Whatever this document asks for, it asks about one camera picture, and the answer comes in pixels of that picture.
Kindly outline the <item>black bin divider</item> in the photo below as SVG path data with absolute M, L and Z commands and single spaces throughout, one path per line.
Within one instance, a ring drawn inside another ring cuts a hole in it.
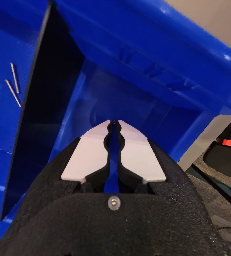
M 0 221 L 47 165 L 85 56 L 48 1 L 17 128 Z

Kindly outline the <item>blue plastic bin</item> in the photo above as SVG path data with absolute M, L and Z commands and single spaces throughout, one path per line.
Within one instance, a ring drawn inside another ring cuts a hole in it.
M 85 56 L 48 162 L 121 119 L 183 170 L 231 120 L 231 49 L 165 1 L 53 1 Z M 0 1 L 0 212 L 48 1 Z M 14 64 L 17 94 L 9 63 Z M 23 199 L 0 221 L 0 238 Z

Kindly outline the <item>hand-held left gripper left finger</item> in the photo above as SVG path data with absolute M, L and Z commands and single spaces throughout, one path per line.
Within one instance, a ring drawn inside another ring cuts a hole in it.
M 110 175 L 109 143 L 112 122 L 107 120 L 80 137 L 61 179 L 80 183 L 105 183 Z

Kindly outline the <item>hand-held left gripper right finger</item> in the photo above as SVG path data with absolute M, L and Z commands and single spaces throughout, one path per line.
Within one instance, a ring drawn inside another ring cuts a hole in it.
M 117 123 L 118 177 L 124 184 L 164 182 L 166 176 L 147 137 L 122 120 Z

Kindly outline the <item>steel bolt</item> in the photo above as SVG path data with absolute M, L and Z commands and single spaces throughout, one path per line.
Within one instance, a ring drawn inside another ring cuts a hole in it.
M 19 87 L 18 87 L 18 81 L 17 81 L 17 76 L 16 76 L 16 71 L 15 71 L 15 68 L 14 68 L 14 64 L 11 63 L 11 62 L 9 64 L 11 66 L 11 70 L 12 70 L 12 74 L 13 74 L 13 78 L 14 78 L 16 92 L 17 92 L 17 94 L 19 94 L 20 90 L 19 90 Z
M 13 90 L 11 84 L 10 84 L 10 82 L 9 82 L 7 79 L 5 79 L 5 82 L 7 83 L 7 85 L 8 85 L 8 87 L 9 87 L 9 89 L 10 89 L 10 91 L 11 91 L 13 97 L 15 98 L 15 100 L 16 100 L 18 106 L 21 108 L 21 107 L 22 107 L 22 106 L 21 106 L 21 103 L 20 103 L 20 101 L 18 100 L 18 98 L 17 98 L 17 96 L 16 96 L 16 94 L 15 94 L 15 92 L 14 92 L 14 90 Z

